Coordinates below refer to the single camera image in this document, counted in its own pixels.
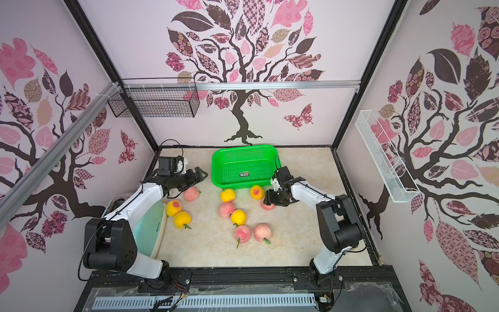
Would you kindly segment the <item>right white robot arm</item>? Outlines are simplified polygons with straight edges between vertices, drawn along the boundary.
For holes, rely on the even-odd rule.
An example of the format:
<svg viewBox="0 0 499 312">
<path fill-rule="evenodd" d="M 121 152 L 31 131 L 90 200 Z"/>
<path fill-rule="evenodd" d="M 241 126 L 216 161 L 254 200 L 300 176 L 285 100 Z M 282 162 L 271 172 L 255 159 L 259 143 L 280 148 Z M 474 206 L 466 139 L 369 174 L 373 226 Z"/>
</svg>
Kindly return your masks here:
<svg viewBox="0 0 499 312">
<path fill-rule="evenodd" d="M 344 254 L 363 239 L 362 224 L 351 197 L 328 194 L 303 178 L 287 181 L 272 178 L 271 186 L 265 192 L 266 205 L 287 207 L 302 202 L 315 209 L 322 247 L 313 258 L 312 267 L 319 275 L 332 273 Z"/>
</svg>

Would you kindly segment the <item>green plastic basket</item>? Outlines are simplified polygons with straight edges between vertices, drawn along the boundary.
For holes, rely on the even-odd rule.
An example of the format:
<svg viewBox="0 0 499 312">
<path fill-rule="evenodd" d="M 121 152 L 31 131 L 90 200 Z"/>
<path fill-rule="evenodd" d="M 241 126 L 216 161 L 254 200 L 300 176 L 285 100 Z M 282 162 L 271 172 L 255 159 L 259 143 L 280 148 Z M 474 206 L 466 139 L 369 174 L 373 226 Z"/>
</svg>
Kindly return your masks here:
<svg viewBox="0 0 499 312">
<path fill-rule="evenodd" d="M 278 169 L 278 150 L 271 145 L 244 146 L 221 149 L 212 156 L 212 183 L 222 189 L 246 189 L 254 185 L 271 185 Z M 241 172 L 249 172 L 245 178 Z"/>
</svg>

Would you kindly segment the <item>mint and chrome toaster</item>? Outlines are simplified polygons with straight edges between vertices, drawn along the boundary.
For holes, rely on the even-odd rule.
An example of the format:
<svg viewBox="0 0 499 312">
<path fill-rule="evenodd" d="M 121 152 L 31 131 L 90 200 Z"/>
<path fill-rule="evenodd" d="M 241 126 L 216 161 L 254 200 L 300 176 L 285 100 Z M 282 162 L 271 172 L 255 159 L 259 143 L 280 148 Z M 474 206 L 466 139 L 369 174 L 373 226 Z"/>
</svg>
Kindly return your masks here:
<svg viewBox="0 0 499 312">
<path fill-rule="evenodd" d="M 138 221 L 133 229 L 133 236 L 140 253 L 156 258 L 166 227 L 167 215 L 165 203 L 155 202 Z"/>
</svg>

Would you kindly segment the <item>yellow peach with green leaf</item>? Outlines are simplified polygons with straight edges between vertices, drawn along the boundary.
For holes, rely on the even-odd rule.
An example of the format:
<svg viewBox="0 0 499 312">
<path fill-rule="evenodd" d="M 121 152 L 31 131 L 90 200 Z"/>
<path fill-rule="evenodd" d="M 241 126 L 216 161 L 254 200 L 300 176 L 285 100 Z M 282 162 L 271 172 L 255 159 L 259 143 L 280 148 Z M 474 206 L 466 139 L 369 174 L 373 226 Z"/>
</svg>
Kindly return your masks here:
<svg viewBox="0 0 499 312">
<path fill-rule="evenodd" d="M 191 230 L 190 224 L 192 222 L 192 217 L 187 211 L 180 211 L 174 215 L 174 226 L 177 229 L 189 229 Z"/>
</svg>

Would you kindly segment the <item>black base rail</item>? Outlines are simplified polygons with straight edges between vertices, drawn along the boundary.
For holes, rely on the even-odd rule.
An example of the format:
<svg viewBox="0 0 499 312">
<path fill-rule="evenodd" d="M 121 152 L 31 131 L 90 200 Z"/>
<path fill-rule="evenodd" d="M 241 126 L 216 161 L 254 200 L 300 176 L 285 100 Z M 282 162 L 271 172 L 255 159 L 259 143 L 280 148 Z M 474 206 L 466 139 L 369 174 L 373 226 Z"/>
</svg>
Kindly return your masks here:
<svg viewBox="0 0 499 312">
<path fill-rule="evenodd" d="M 253 268 L 167 268 L 162 279 L 93 273 L 77 302 L 88 311 L 97 296 L 314 295 L 315 308 L 230 308 L 227 311 L 409 311 L 391 266 L 341 266 L 321 276 L 306 266 Z"/>
</svg>

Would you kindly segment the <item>yellow peach with red spot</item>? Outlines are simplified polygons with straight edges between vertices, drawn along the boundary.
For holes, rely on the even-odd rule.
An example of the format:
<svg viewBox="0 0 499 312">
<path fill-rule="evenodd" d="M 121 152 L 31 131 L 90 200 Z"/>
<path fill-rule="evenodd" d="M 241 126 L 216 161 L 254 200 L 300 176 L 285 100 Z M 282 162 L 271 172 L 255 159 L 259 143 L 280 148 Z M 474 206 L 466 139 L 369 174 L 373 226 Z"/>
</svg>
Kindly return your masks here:
<svg viewBox="0 0 499 312">
<path fill-rule="evenodd" d="M 171 200 L 165 204 L 165 212 L 168 217 L 174 217 L 176 214 L 182 212 L 182 204 L 179 200 Z"/>
</svg>

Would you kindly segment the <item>yellow peach centre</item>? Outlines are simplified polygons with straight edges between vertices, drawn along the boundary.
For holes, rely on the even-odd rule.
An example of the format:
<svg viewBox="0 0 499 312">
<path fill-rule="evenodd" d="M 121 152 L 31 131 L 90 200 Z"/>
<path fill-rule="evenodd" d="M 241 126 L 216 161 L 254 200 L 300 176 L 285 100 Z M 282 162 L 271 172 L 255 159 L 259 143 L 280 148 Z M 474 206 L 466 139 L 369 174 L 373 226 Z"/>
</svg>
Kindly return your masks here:
<svg viewBox="0 0 499 312">
<path fill-rule="evenodd" d="M 236 227 L 243 226 L 246 224 L 247 214 L 243 210 L 237 209 L 231 214 L 231 221 Z"/>
</svg>

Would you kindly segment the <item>aluminium rail wall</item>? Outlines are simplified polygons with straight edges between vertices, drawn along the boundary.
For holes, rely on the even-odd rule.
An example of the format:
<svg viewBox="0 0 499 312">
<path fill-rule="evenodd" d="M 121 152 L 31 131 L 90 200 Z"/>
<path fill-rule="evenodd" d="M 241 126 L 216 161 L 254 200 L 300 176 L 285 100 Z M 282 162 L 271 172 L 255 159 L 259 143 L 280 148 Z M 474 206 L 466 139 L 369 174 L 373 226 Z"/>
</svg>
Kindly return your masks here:
<svg viewBox="0 0 499 312">
<path fill-rule="evenodd" d="M 32 195 L 45 177 L 54 168 L 56 163 L 69 151 L 73 143 L 80 137 L 84 130 L 92 123 L 94 118 L 107 105 L 107 99 L 119 91 L 118 83 L 108 84 L 96 99 L 90 104 L 79 118 L 55 141 L 51 148 L 35 162 L 28 173 L 10 189 L 1 200 L 1 227 L 5 227 L 19 208 Z"/>
<path fill-rule="evenodd" d="M 187 90 L 279 90 L 279 89 L 328 89 L 353 88 L 359 89 L 361 81 L 284 81 L 284 82 L 252 82 L 252 83 L 164 83 L 164 84 L 125 84 L 126 90 L 132 88 L 186 88 Z"/>
</svg>

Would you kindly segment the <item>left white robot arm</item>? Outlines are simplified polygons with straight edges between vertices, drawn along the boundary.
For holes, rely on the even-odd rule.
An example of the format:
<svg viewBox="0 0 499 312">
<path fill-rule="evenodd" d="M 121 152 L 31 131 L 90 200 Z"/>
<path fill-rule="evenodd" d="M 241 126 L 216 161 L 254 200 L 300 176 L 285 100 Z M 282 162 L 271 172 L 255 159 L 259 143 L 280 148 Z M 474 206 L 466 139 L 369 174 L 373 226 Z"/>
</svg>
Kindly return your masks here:
<svg viewBox="0 0 499 312">
<path fill-rule="evenodd" d="M 140 252 L 133 230 L 171 189 L 185 191 L 208 177 L 208 173 L 198 166 L 170 175 L 164 175 L 166 172 L 154 170 L 121 206 L 102 218 L 87 222 L 80 267 L 122 272 L 149 280 L 162 279 L 167 263 Z"/>
</svg>

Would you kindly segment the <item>yellow red peach below basket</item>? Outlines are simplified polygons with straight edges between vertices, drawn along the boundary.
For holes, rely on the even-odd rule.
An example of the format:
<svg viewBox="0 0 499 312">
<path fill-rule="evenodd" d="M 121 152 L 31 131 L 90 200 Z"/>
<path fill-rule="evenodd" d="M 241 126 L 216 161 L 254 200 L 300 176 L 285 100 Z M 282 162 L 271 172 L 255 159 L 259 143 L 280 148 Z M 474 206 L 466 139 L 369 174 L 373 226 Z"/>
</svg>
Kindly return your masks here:
<svg viewBox="0 0 499 312">
<path fill-rule="evenodd" d="M 265 197 L 265 190 L 259 185 L 252 186 L 250 196 L 255 200 L 262 200 Z"/>
</svg>

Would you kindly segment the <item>aluminium rail left wall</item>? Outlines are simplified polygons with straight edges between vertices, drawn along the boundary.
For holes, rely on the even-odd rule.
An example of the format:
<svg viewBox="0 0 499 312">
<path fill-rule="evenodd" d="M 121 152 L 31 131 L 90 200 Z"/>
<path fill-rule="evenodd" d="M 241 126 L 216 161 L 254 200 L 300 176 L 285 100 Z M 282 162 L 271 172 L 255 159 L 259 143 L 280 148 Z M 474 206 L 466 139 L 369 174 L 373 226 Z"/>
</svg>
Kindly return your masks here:
<svg viewBox="0 0 499 312">
<path fill-rule="evenodd" d="M 5 227 L 19 208 L 32 195 L 45 177 L 54 168 L 56 163 L 69 151 L 73 143 L 80 137 L 84 130 L 92 123 L 94 118 L 107 105 L 107 99 L 119 91 L 118 83 L 108 84 L 96 99 L 90 104 L 79 118 L 55 141 L 51 148 L 35 162 L 28 173 L 10 189 L 1 200 L 1 227 Z"/>
</svg>

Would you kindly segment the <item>pink peach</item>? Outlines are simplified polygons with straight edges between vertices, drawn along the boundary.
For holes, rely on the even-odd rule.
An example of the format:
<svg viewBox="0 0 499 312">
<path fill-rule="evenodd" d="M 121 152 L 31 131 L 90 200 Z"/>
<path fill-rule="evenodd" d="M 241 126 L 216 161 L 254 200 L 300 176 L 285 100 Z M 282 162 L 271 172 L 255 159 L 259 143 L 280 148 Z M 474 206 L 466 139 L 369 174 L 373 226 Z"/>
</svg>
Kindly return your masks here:
<svg viewBox="0 0 499 312">
<path fill-rule="evenodd" d="M 274 204 L 266 205 L 264 202 L 262 202 L 261 207 L 266 211 L 271 211 L 275 208 L 275 205 Z"/>
<path fill-rule="evenodd" d="M 223 219 L 228 219 L 231 217 L 235 210 L 235 205 L 232 202 L 228 201 L 220 205 L 218 212 Z"/>
<path fill-rule="evenodd" d="M 235 229 L 235 239 L 237 240 L 237 248 L 244 243 L 247 243 L 252 236 L 252 229 L 246 225 L 238 226 Z"/>
<path fill-rule="evenodd" d="M 259 224 L 254 228 L 253 231 L 255 240 L 262 243 L 265 242 L 266 244 L 271 244 L 270 238 L 272 237 L 272 230 L 269 225 L 267 224 Z"/>
<path fill-rule="evenodd" d="M 193 202 L 200 197 L 201 192 L 196 187 L 190 187 L 183 193 L 186 202 Z"/>
</svg>

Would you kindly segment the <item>aluminium rail back wall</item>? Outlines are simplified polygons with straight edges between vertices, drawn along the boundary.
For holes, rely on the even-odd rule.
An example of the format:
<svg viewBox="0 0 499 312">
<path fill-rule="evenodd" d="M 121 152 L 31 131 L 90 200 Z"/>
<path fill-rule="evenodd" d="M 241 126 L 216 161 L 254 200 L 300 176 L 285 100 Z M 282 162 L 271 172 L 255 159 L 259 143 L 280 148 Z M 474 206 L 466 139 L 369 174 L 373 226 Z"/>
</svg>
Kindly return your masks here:
<svg viewBox="0 0 499 312">
<path fill-rule="evenodd" d="M 187 90 L 279 90 L 279 89 L 328 89 L 353 88 L 359 89 L 361 81 L 284 81 L 284 82 L 252 82 L 252 83 L 164 83 L 164 84 L 125 84 L 126 90 L 132 88 L 186 88 Z"/>
</svg>

